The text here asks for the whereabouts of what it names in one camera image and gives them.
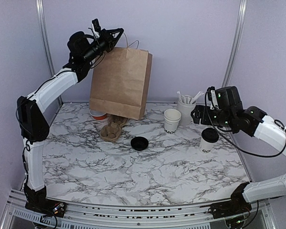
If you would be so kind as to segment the brown paper bag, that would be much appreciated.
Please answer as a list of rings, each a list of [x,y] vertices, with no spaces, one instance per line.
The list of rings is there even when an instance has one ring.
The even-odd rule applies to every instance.
[[[140,120],[145,113],[152,68],[147,50],[115,47],[92,73],[91,110]]]

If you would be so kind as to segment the brown pulp cup carrier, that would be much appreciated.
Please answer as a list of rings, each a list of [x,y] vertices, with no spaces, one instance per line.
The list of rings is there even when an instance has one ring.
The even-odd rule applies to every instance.
[[[128,122],[128,118],[110,115],[108,118],[108,124],[103,126],[100,130],[100,137],[102,140],[107,142],[116,142],[122,133],[122,128]]]

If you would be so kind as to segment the white paper coffee cup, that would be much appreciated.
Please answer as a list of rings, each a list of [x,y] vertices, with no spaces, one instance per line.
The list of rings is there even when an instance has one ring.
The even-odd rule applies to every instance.
[[[199,151],[201,153],[207,154],[213,149],[214,145],[215,143],[210,143],[204,140],[203,138],[201,138],[200,144],[199,144]]]

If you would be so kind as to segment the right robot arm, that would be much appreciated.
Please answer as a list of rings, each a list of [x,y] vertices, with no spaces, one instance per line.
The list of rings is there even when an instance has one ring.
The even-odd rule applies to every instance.
[[[252,157],[271,159],[283,155],[286,157],[286,125],[271,117],[267,112],[256,106],[244,108],[238,88],[228,86],[206,90],[204,104],[198,105],[191,112],[193,122],[206,125],[201,133],[201,143],[208,148],[222,137],[239,152]],[[246,134],[255,141],[263,142],[264,146],[275,150],[272,154],[252,152],[252,147],[242,149],[229,140],[225,133]],[[286,196],[286,173],[275,178],[259,182],[240,184],[231,194],[230,199],[222,204],[214,204],[211,210],[218,213],[227,211],[236,214],[251,209],[251,203]]]

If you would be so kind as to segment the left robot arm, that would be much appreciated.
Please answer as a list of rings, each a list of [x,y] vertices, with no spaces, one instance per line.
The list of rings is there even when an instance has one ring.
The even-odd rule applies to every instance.
[[[44,112],[63,92],[82,81],[92,68],[93,61],[112,51],[124,32],[122,28],[106,30],[99,26],[92,26],[91,31],[92,34],[74,33],[67,43],[70,51],[68,63],[34,92],[17,99],[16,118],[24,144],[25,207],[29,210],[58,217],[63,217],[65,213],[66,203],[47,199],[42,154],[50,126]]]

